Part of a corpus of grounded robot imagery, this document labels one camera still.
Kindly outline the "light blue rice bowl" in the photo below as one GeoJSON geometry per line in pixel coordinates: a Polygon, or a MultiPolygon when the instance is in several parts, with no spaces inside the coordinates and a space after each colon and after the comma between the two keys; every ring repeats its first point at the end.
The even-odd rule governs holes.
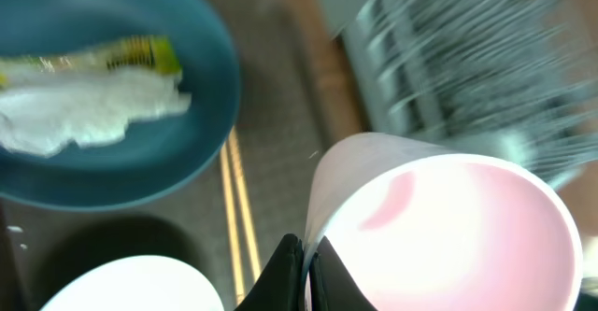
{"type": "Polygon", "coordinates": [[[140,255],[79,276],[41,311],[223,311],[223,304],[209,280],[188,263],[140,255]]]}

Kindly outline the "green snack wrapper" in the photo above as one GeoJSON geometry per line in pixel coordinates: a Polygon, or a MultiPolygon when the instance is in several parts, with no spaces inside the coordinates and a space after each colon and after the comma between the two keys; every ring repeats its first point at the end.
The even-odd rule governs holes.
{"type": "Polygon", "coordinates": [[[148,69],[163,76],[182,73],[167,37],[134,35],[66,54],[3,57],[1,85],[17,85],[56,74],[105,73],[123,67],[148,69]]]}

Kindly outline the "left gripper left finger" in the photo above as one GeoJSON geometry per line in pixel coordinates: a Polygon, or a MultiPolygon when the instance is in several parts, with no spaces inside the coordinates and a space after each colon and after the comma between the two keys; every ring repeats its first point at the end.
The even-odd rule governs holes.
{"type": "Polygon", "coordinates": [[[303,258],[301,239],[285,234],[235,311],[298,311],[303,258]]]}

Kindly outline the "pink stained paper cup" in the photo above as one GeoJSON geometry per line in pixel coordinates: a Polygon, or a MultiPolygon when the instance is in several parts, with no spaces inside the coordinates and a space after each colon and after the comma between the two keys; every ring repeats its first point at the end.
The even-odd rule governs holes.
{"type": "Polygon", "coordinates": [[[521,166],[364,133],[321,158],[306,261],[338,262],[376,310],[568,311],[582,247],[558,194],[521,166]]]}

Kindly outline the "white napkin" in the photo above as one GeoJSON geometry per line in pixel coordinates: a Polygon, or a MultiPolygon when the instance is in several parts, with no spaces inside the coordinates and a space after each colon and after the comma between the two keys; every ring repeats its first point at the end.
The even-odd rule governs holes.
{"type": "Polygon", "coordinates": [[[141,68],[60,74],[1,91],[1,147],[49,158],[66,146],[96,148],[121,142],[130,124],[178,116],[192,95],[179,75],[141,68]]]}

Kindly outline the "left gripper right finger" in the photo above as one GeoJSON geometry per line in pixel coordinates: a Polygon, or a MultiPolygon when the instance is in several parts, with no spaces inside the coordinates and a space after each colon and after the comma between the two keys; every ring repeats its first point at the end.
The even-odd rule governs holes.
{"type": "Polygon", "coordinates": [[[312,311],[377,311],[326,237],[321,239],[309,266],[309,286],[312,311]]]}

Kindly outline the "dark blue plate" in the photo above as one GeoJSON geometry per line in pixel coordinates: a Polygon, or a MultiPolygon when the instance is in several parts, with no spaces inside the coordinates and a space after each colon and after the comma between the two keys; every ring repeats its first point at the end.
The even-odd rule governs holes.
{"type": "Polygon", "coordinates": [[[49,158],[3,152],[1,195],[70,211],[122,209],[164,196],[218,154],[239,109],[232,38],[206,0],[1,0],[1,52],[53,54],[128,35],[165,35],[192,95],[181,116],[132,124],[118,144],[49,158]]]}

